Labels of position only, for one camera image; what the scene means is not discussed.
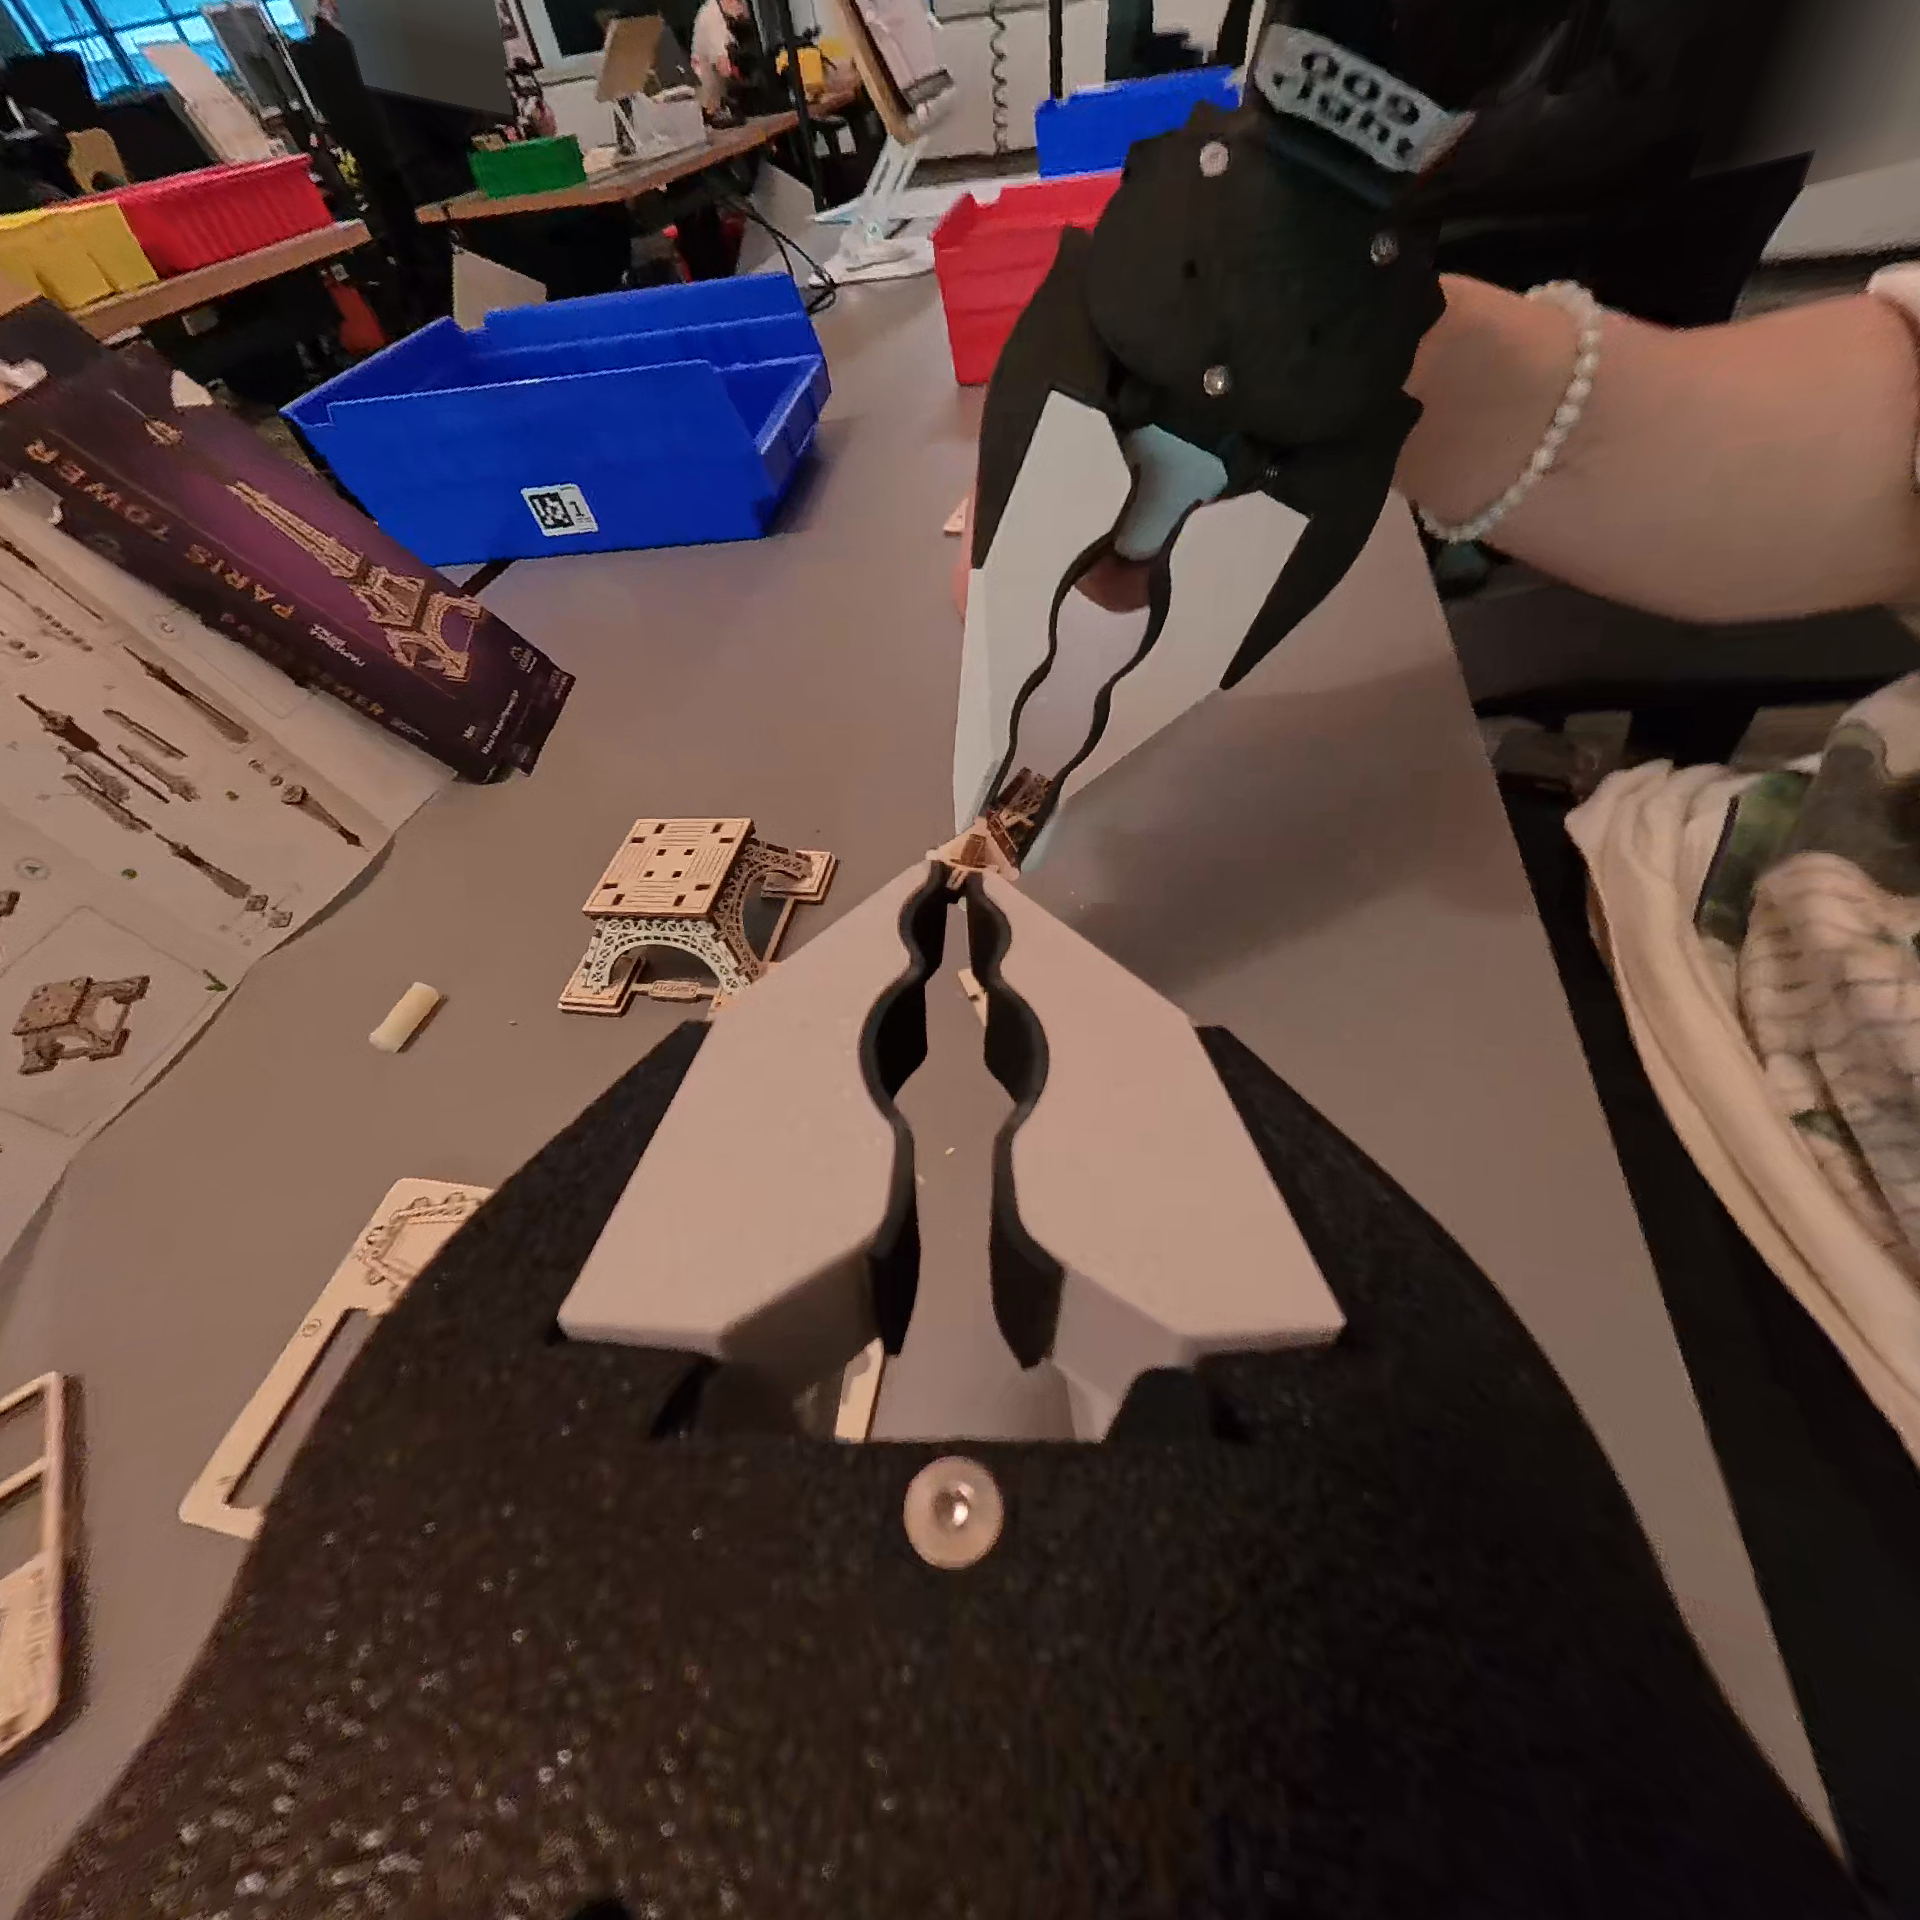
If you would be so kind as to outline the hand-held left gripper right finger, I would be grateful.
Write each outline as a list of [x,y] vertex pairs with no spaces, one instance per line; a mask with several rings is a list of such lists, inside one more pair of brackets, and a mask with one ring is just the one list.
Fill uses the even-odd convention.
[[992,1150],[992,1307],[1102,1437],[1140,1376],[1334,1341],[1347,1325],[1182,1009],[1023,898],[966,882]]

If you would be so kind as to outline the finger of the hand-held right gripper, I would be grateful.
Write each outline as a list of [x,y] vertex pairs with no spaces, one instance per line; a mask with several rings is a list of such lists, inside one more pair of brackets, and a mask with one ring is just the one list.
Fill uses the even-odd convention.
[[1056,795],[1034,868],[1085,786],[1218,688],[1308,528],[1288,508],[1194,510],[1165,553],[1167,612],[1151,645],[1148,611],[1102,611],[1068,590],[1051,667],[1030,700],[1030,768]]
[[1039,842],[1116,753],[1142,612],[1072,609],[1072,580],[1107,542],[1133,476],[1110,421],[1047,396],[986,561],[968,571],[950,746],[954,825],[968,828],[1014,773],[1051,781]]

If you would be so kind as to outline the wooden tower spire assembly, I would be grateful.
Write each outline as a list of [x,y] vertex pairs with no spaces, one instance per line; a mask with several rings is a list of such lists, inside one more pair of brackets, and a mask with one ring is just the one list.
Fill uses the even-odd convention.
[[927,853],[949,897],[962,894],[978,877],[1019,880],[1048,824],[1053,786],[1053,779],[1019,768],[968,828]]

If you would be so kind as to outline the person's right forearm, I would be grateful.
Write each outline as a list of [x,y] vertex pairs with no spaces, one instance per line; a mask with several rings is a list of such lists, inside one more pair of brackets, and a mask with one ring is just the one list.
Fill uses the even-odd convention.
[[1917,270],[1757,320],[1608,320],[1587,411],[1490,536],[1560,585],[1701,624],[1915,624]]

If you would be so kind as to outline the plain blue plastic bin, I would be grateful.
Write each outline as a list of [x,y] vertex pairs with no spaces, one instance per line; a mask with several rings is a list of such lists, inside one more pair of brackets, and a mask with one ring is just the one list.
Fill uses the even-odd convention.
[[1179,128],[1197,105],[1231,109],[1239,97],[1239,72],[1213,65],[1102,82],[1060,101],[1042,101],[1036,108],[1039,177],[1091,177],[1119,170],[1140,139]]

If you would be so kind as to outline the red plastic bin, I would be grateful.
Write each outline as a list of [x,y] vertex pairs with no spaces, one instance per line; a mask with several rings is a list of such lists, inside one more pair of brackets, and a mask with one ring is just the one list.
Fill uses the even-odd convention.
[[1096,227],[1117,182],[1117,171],[1004,182],[990,198],[968,190],[949,206],[931,246],[957,386],[990,381],[1062,232]]
[[302,155],[242,160],[115,187],[162,278],[221,266],[338,222]]

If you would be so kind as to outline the wooden tower base model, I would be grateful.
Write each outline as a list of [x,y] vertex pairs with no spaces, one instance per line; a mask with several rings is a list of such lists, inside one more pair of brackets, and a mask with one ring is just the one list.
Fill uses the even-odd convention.
[[591,932],[558,1009],[711,1013],[773,970],[796,913],[827,900],[837,868],[837,853],[781,849],[750,818],[637,818],[583,906]]

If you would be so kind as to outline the white folding stand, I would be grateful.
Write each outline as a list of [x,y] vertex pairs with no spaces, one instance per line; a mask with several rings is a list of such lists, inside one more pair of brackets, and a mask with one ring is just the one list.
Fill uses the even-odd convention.
[[909,232],[904,198],[918,166],[924,137],[888,136],[862,193],[837,209],[814,214],[816,227],[838,232],[837,251],[822,264],[835,288],[878,282],[904,282],[934,272],[931,238]]

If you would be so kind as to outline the wooden part sheet long slots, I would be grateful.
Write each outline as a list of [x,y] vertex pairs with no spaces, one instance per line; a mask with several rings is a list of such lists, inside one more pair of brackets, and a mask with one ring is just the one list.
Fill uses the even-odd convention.
[[492,1193],[488,1186],[444,1180],[399,1180],[387,1189],[205,1468],[186,1488],[179,1505],[182,1524],[240,1544],[254,1541],[266,1507],[242,1501],[240,1490],[285,1426],[335,1336],[355,1317],[370,1324],[387,1317]]

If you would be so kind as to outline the wooden top work table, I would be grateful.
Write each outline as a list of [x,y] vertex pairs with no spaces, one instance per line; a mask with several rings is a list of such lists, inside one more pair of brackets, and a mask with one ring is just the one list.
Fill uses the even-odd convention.
[[211,264],[202,270],[159,278],[124,296],[108,296],[83,308],[64,314],[64,320],[93,340],[140,332],[159,320],[175,320],[199,307],[216,304],[258,284],[277,282],[328,266],[373,243],[365,222],[342,222],[326,229],[303,232],[268,246]]
[[720,282],[741,266],[760,163],[799,130],[798,113],[766,113],[696,150],[623,160],[581,182],[503,198],[472,185],[415,206],[415,225],[448,240],[461,278],[514,272],[546,301]]

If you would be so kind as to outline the green plastic bin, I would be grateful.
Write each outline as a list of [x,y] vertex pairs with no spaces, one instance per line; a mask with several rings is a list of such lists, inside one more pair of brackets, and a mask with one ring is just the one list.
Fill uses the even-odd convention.
[[486,201],[527,198],[587,181],[575,136],[486,136],[469,146],[467,160],[472,190]]

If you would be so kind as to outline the assembly diagram instruction sheet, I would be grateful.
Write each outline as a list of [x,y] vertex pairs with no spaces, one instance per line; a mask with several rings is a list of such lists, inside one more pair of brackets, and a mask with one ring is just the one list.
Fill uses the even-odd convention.
[[451,773],[2,506],[2,1252]]

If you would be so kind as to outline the dark purple model kit box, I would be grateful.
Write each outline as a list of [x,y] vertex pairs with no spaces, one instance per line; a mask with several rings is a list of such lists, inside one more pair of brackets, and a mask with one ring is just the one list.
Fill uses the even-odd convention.
[[461,779],[536,768],[574,677],[154,347],[5,284],[2,362],[5,477],[70,538]]

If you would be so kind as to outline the wooden part sheet square frames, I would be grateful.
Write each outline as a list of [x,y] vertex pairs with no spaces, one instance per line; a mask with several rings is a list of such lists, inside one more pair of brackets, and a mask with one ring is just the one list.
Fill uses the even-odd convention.
[[2,1765],[52,1724],[64,1691],[66,1381],[2,1398]]

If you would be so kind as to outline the yellow plastic bin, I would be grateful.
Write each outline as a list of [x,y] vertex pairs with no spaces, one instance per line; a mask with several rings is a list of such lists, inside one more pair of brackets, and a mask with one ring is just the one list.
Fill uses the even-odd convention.
[[70,314],[159,282],[117,198],[2,214],[2,274]]

